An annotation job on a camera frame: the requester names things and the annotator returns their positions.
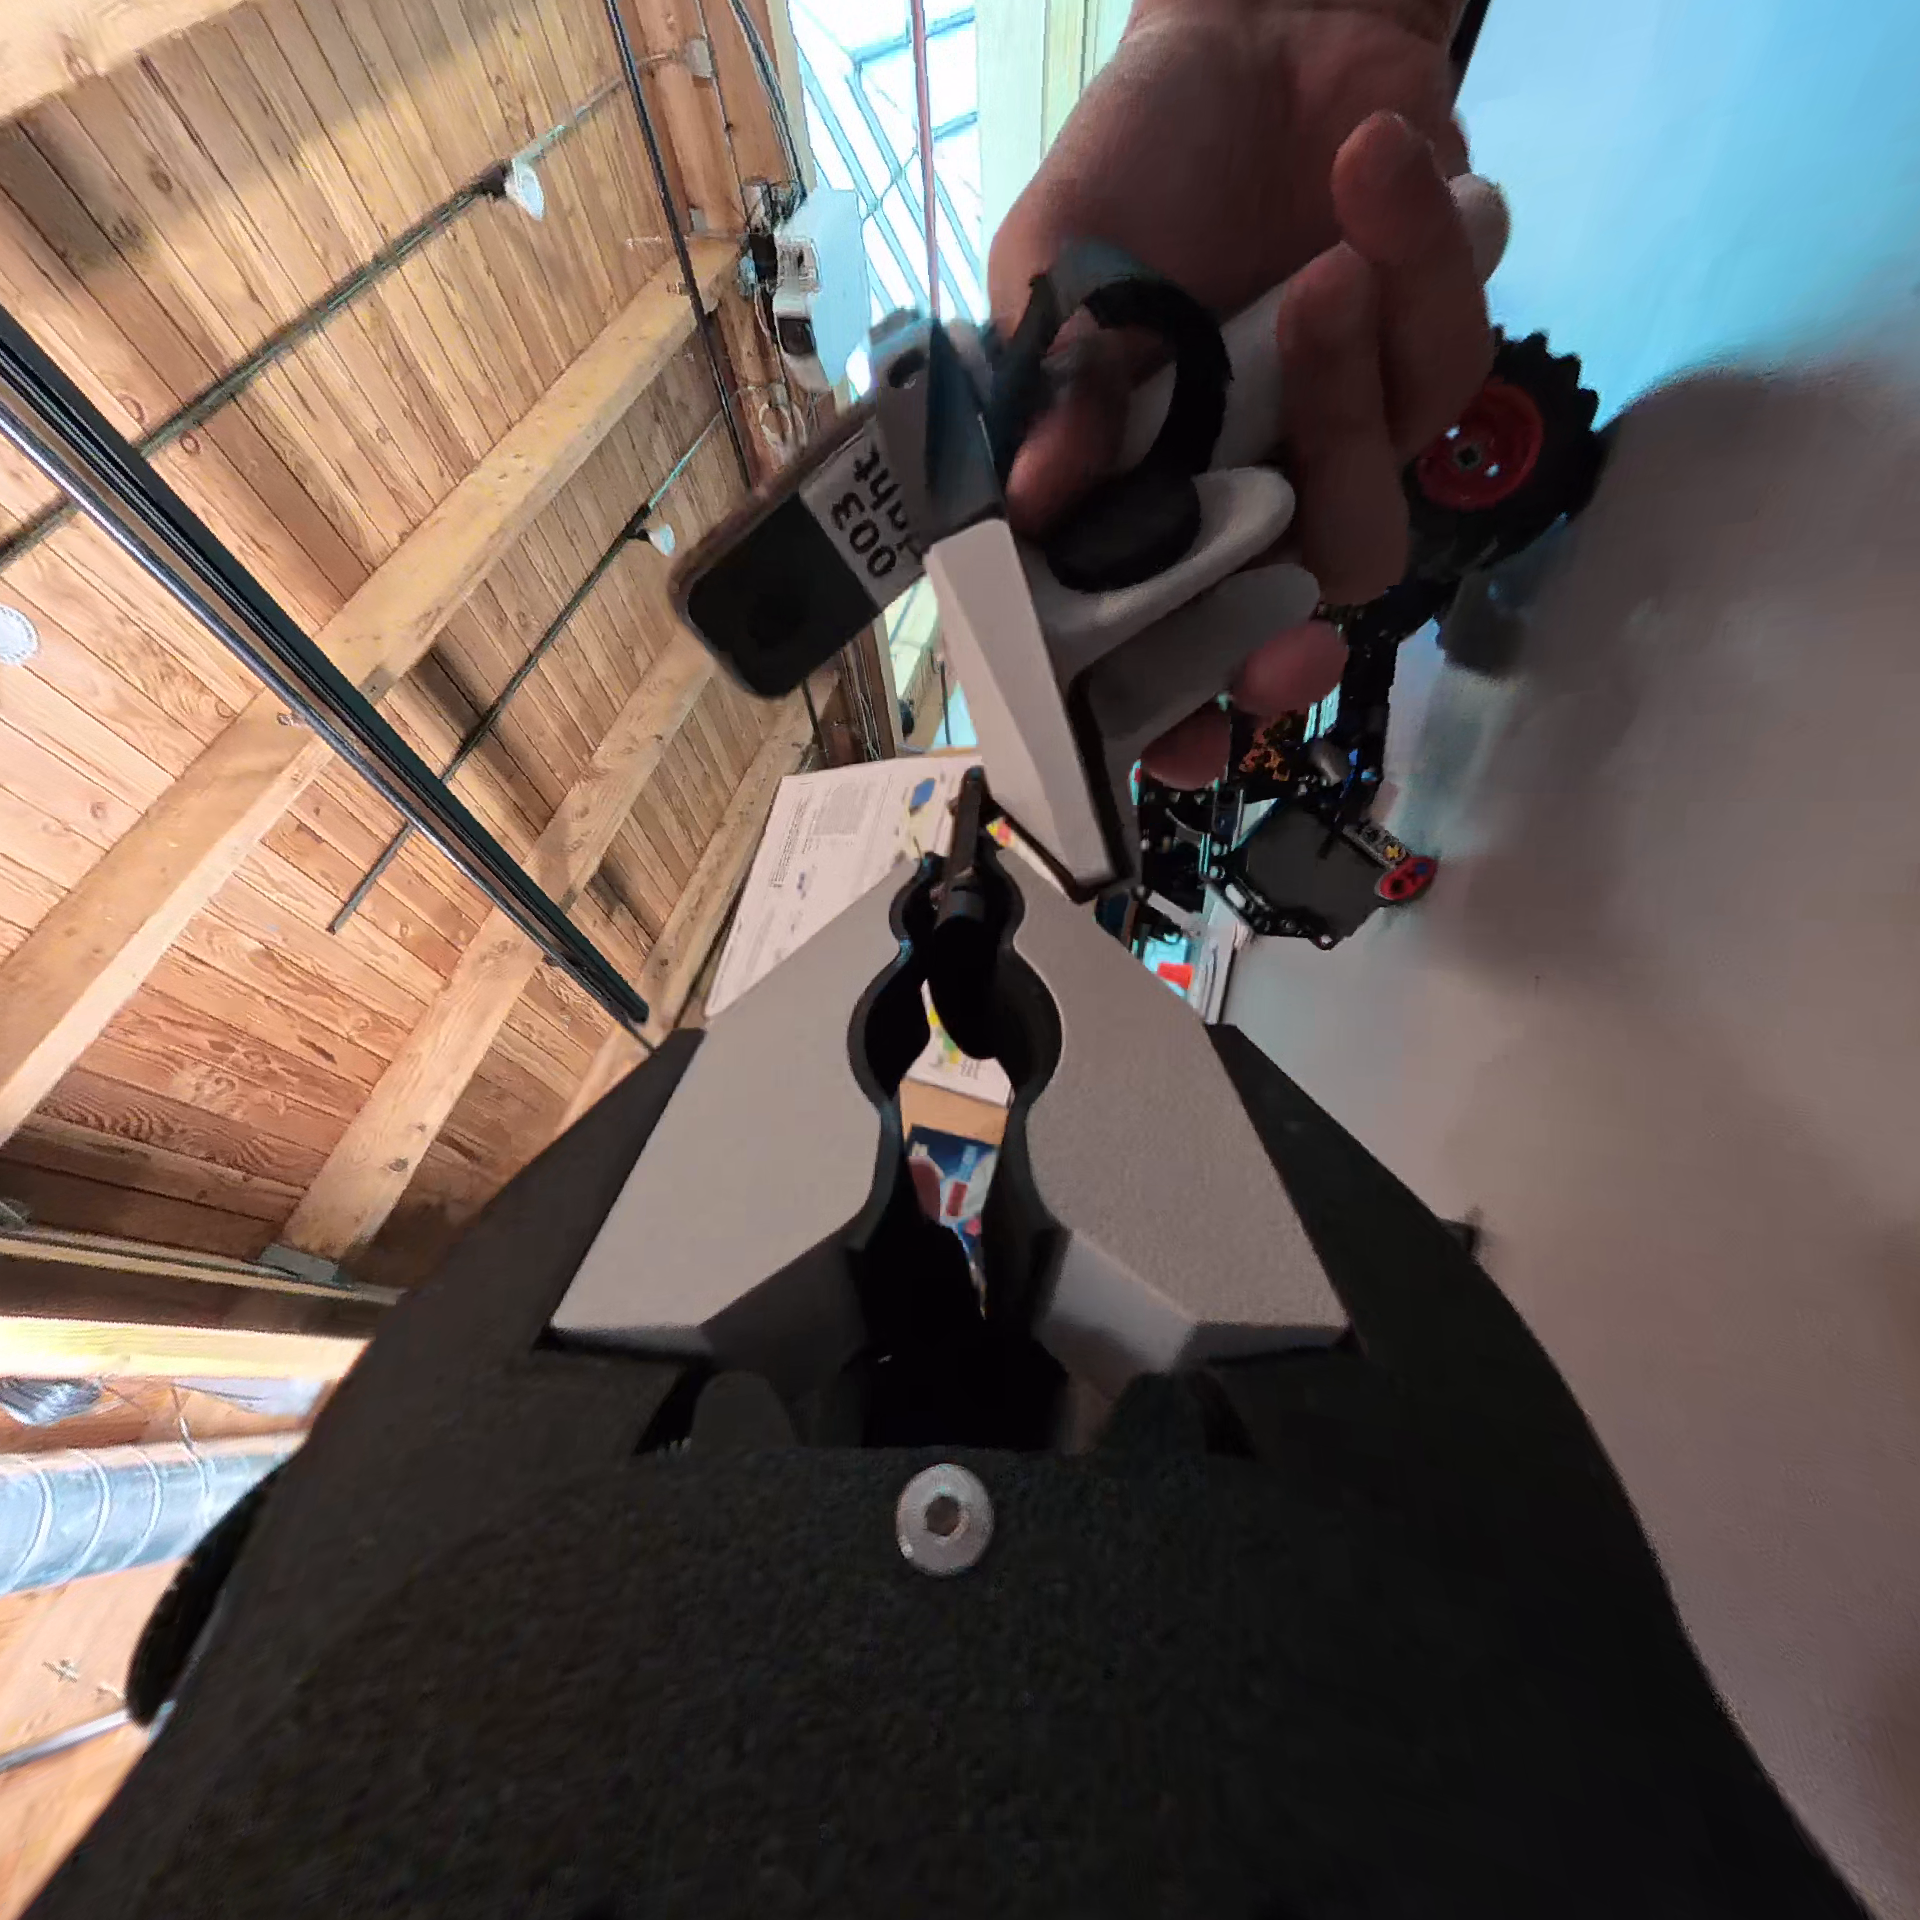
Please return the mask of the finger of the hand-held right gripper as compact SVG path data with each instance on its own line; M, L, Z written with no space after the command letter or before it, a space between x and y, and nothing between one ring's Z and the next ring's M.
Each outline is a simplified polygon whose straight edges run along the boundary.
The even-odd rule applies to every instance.
M1133 869L1133 766L1094 710L1094 662L1115 644L1099 596L1066 587L1005 521L929 550L929 581L999 809L1071 899Z

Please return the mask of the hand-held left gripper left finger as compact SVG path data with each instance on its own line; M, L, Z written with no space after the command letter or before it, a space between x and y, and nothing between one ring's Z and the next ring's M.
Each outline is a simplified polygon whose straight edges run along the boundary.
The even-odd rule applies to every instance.
M894 867L710 1019L549 1321L563 1346L826 1387L869 1341L924 972Z

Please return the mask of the person's right hand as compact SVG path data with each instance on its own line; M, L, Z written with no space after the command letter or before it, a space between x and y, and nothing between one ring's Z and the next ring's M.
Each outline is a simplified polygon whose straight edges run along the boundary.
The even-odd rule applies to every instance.
M1066 242L1101 241L1223 320L1283 291L1283 556L1332 608L1409 565L1409 461L1491 372L1501 216L1451 184L1458 2L1140 2L991 237L1011 331Z

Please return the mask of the white ceiling device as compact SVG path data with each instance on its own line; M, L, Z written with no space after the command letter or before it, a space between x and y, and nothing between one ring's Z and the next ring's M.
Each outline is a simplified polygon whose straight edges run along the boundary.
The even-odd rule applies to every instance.
M743 257L750 299L791 379L830 395L866 348L874 316L860 196L835 185L755 188Z

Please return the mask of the lego truck with flame panels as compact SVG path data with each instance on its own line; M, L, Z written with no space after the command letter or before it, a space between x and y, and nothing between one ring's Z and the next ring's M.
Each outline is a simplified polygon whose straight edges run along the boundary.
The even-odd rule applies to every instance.
M1269 722L1235 713L1223 778L1179 792L1133 774L1135 901L1215 896L1257 937L1330 950L1420 901L1437 858L1385 827L1385 745L1401 644L1466 616L1494 571L1591 500L1610 441L1579 357L1494 333L1462 416L1404 470L1409 571L1362 605L1321 608L1347 642L1334 692Z

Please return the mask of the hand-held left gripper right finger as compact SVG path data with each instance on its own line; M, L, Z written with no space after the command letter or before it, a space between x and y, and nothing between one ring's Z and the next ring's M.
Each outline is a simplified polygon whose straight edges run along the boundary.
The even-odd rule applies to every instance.
M1029 862L1012 950L1061 1044L1025 1121L1061 1233L1038 1334L1117 1402L1138 1379L1334 1346L1350 1328L1213 1036Z

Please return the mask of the silver air duct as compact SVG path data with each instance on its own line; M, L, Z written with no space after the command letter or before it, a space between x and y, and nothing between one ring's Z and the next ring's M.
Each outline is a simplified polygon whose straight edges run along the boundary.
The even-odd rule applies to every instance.
M175 1562L299 1452L299 1434L3 1458L3 1595Z

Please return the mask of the black lego piece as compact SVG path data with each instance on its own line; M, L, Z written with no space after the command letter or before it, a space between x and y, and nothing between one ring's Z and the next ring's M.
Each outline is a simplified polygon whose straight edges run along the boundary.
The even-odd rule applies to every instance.
M947 1038L972 1061L1012 1073L1021 1040L1001 965L1018 923L1018 890L991 837L996 819L985 768L973 766L951 805L947 853L924 862L914 946Z

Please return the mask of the black ceiling rail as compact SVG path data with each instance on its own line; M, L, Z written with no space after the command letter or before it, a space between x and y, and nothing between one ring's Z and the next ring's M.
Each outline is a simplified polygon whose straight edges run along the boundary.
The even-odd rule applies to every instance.
M4 438L633 1036L646 1002L7 310Z

